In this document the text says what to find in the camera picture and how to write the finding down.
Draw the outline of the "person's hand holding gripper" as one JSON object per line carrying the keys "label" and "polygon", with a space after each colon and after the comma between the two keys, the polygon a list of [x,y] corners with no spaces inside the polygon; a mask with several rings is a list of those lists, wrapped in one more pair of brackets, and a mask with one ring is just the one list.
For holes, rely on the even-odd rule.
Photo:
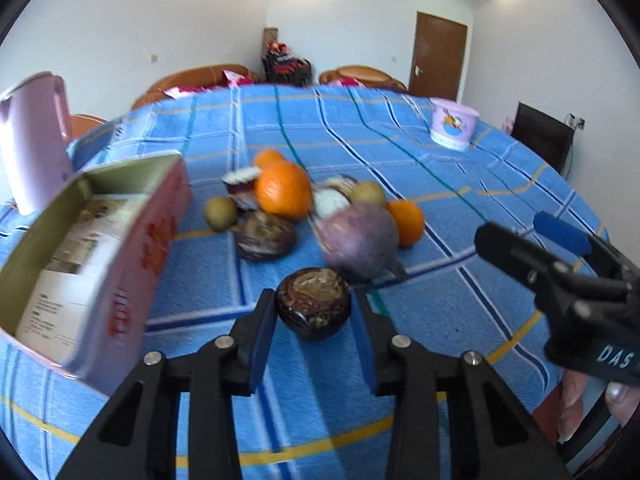
{"label": "person's hand holding gripper", "polygon": [[[588,385],[585,374],[566,370],[562,379],[561,411],[558,433],[561,439],[570,439],[584,418],[584,394]],[[605,390],[605,402],[610,414],[620,426],[626,426],[639,405],[639,389],[610,382]]]}

